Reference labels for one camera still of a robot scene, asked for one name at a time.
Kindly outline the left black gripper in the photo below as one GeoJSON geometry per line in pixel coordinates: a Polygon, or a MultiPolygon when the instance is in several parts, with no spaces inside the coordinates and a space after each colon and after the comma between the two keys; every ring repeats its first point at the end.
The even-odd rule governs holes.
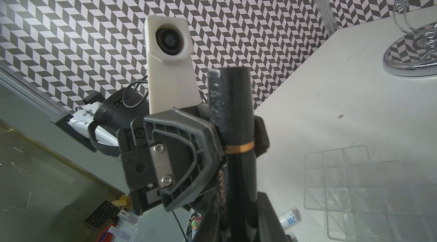
{"type": "Polygon", "coordinates": [[[226,202],[226,155],[209,117],[208,106],[198,104],[139,116],[118,130],[135,214],[159,205],[204,213],[216,193],[226,202]]]}

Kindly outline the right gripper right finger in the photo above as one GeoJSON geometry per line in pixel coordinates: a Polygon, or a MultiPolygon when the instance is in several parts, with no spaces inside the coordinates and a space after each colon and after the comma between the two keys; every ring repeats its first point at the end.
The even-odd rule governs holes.
{"type": "Polygon", "coordinates": [[[258,192],[258,237],[260,242],[293,242],[285,233],[266,193],[258,192]]]}

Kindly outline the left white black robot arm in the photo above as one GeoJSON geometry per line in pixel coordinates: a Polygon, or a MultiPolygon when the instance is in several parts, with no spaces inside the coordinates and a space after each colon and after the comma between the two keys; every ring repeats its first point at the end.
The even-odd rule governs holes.
{"type": "Polygon", "coordinates": [[[269,142],[250,85],[214,82],[211,101],[151,113],[133,88],[86,97],[75,116],[95,150],[122,161],[132,212],[167,211],[203,198],[223,216],[257,215],[256,158],[269,142]]]}

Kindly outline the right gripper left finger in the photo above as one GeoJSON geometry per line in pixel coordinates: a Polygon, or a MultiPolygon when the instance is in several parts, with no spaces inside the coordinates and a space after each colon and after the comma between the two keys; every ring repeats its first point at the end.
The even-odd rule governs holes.
{"type": "Polygon", "coordinates": [[[203,221],[196,231],[193,242],[222,242],[225,232],[225,201],[221,193],[216,193],[203,221]]]}

